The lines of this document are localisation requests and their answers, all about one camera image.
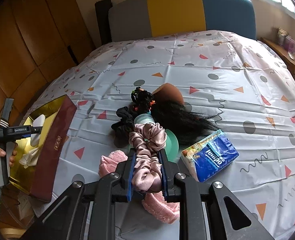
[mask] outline wooden shelf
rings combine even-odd
[[[261,41],[268,45],[271,49],[275,51],[276,54],[284,61],[286,66],[289,68],[289,71],[295,71],[295,60],[292,60],[288,52],[280,45],[275,44],[273,41],[270,41],[266,38],[261,38]]]

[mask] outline bedsheet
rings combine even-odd
[[[288,239],[295,230],[295,82],[265,44],[230,32],[112,42],[57,78],[26,114],[63,94],[77,105],[53,200],[76,180],[99,179],[101,155],[117,149],[115,112],[130,104],[131,91],[166,82],[180,89],[187,109],[220,114],[215,121],[240,154],[208,182],[222,181],[275,239]],[[32,205],[37,215],[48,207]],[[140,203],[117,203],[116,216],[116,239],[179,238],[178,221],[162,224]]]

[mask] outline pink fluffy cloth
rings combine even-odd
[[[126,160],[127,156],[120,150],[111,152],[108,157],[102,156],[98,167],[99,176],[103,177],[114,172],[118,163]],[[172,224],[180,216],[180,204],[167,203],[162,192],[147,193],[142,200],[142,205],[146,211],[163,223]]]

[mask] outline blue tissue package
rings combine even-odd
[[[239,153],[225,133],[217,130],[183,150],[182,155],[191,175],[203,182],[231,163]]]

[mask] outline bed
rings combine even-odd
[[[180,11],[198,6],[200,0],[184,5],[177,0],[178,4],[171,4],[177,14],[186,21],[205,22],[198,30],[189,30],[185,23],[174,23],[173,15],[169,18],[171,9],[161,18],[153,16],[150,6],[162,7],[163,0],[145,1],[126,1],[110,9],[110,34],[105,32],[105,38],[112,41],[57,78],[26,114],[64,94],[77,105],[57,167],[52,200],[76,180],[89,183],[99,179],[101,155],[117,149],[111,129],[111,124],[119,121],[115,112],[130,104],[131,91],[141,86],[152,92],[168,82],[179,88],[187,109],[220,114],[215,122],[240,154],[207,182],[222,181],[275,239],[288,239],[295,230],[295,82],[284,62],[255,41],[251,2],[223,0],[227,8],[236,3],[245,10],[240,18],[241,11],[221,13],[222,0],[201,0],[202,20],[188,9]],[[147,15],[137,16],[138,21],[149,20],[150,27],[141,22],[140,28],[135,28],[133,18],[119,11],[138,10],[139,5],[147,5]],[[224,13],[225,21],[212,19]],[[161,23],[168,28],[158,28]],[[132,40],[126,39],[126,33]],[[31,202],[37,215],[49,205]],[[163,224],[139,202],[117,203],[115,226],[116,239],[179,238],[178,221]]]

